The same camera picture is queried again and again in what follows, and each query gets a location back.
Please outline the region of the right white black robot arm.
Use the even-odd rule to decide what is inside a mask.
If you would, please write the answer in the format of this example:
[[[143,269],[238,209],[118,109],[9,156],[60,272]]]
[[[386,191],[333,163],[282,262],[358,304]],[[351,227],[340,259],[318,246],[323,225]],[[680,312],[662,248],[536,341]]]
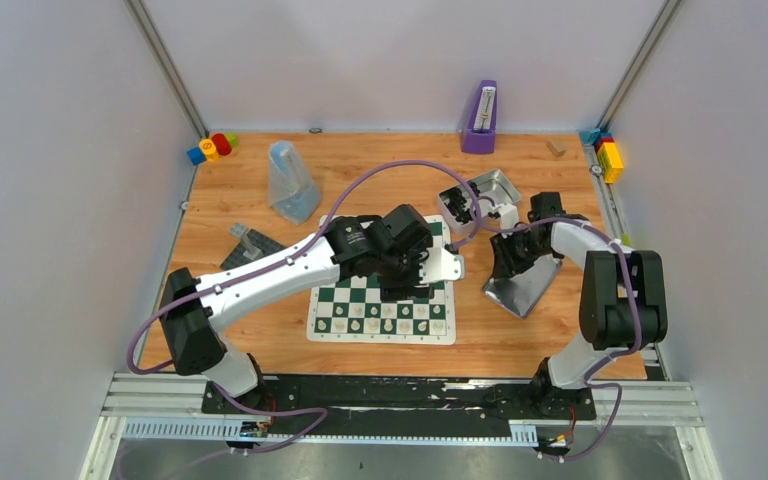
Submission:
[[[530,205],[526,223],[491,237],[494,265],[483,291],[526,318],[564,261],[581,269],[578,334],[500,404],[509,417],[529,412],[552,418],[582,406],[592,391],[590,380],[610,362],[666,337],[666,294],[657,252],[627,247],[586,217],[567,213],[557,192],[539,193]]]

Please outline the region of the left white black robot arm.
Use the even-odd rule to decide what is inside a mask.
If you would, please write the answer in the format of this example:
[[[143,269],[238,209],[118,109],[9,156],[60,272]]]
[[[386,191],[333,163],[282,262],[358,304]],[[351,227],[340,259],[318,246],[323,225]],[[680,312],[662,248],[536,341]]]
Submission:
[[[253,357],[225,339],[226,329],[288,296],[352,277],[377,277],[390,301],[427,298],[420,269],[432,246],[429,223],[403,204],[385,216],[327,220],[303,241],[233,270],[200,277],[175,270],[159,317],[171,365],[180,376],[208,377],[239,411],[256,412],[266,386]]]

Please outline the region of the green white chess mat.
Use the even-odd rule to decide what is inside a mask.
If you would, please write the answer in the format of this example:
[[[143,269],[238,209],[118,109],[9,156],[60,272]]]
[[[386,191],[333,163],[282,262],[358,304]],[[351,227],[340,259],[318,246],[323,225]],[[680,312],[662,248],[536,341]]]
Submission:
[[[440,216],[423,216],[431,227],[433,235],[432,247],[446,248],[450,242],[450,234],[446,226],[443,224],[443,220]],[[355,343],[380,343],[380,344],[419,344],[419,345],[451,345],[456,338],[456,316],[454,306],[454,282],[437,282],[433,284],[426,284],[432,288],[432,296],[425,300],[405,300],[397,302],[383,302],[380,299],[381,289],[378,285],[378,278],[375,276],[370,277],[352,277],[347,280],[340,281],[338,278],[336,281],[317,286],[312,289],[310,294],[308,320],[307,320],[307,337],[311,341],[315,342],[355,342]],[[329,304],[331,306],[331,316],[323,317],[317,315],[317,308],[319,304]],[[337,316],[334,314],[334,307],[341,305],[345,309],[343,316]],[[353,307],[355,305],[362,305],[364,307],[363,316],[355,316],[352,314]],[[389,317],[382,315],[382,306],[390,305],[393,307],[393,314]],[[442,308],[442,314],[435,316],[431,310],[434,305],[440,305]],[[379,315],[373,316],[370,313],[370,308],[377,306],[379,308]],[[410,306],[412,308],[412,315],[405,317],[401,314],[401,310],[404,306]],[[330,323],[334,318],[347,318],[347,332],[344,334],[334,334],[329,332],[317,332],[317,321],[322,319]],[[381,332],[377,335],[370,335],[364,333],[364,324],[367,318],[378,318],[381,320]],[[349,323],[351,320],[360,320],[363,324],[362,333],[351,333],[349,331]],[[386,319],[392,319],[395,327],[392,332],[385,332],[383,330],[383,324]],[[412,319],[413,320],[413,334],[412,335],[399,335],[397,333],[397,321],[399,319]],[[429,331],[430,320],[444,320],[446,322],[446,333],[444,335],[432,335]],[[428,322],[428,333],[425,335],[419,335],[415,332],[415,324],[418,321]]]

